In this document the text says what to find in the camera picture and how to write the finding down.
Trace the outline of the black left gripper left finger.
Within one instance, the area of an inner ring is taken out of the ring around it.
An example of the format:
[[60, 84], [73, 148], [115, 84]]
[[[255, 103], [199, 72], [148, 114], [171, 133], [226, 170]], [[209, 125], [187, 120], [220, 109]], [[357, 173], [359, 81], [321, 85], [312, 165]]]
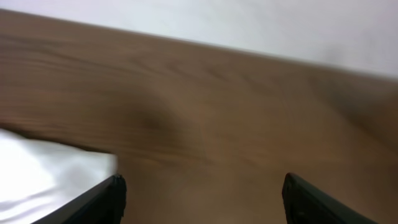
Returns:
[[120, 224], [127, 185], [116, 174], [33, 224]]

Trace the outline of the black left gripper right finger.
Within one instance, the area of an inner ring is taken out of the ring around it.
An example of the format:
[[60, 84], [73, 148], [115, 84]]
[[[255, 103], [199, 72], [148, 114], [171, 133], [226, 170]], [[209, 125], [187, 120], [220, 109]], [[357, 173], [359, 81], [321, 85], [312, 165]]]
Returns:
[[282, 198], [288, 224], [376, 224], [290, 172]]

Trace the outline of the white printed t-shirt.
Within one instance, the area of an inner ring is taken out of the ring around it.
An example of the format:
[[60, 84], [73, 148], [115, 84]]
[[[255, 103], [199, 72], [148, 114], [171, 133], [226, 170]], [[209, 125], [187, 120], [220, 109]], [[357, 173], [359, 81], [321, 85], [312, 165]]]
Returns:
[[1, 223], [63, 223], [102, 194], [117, 157], [1, 130]]

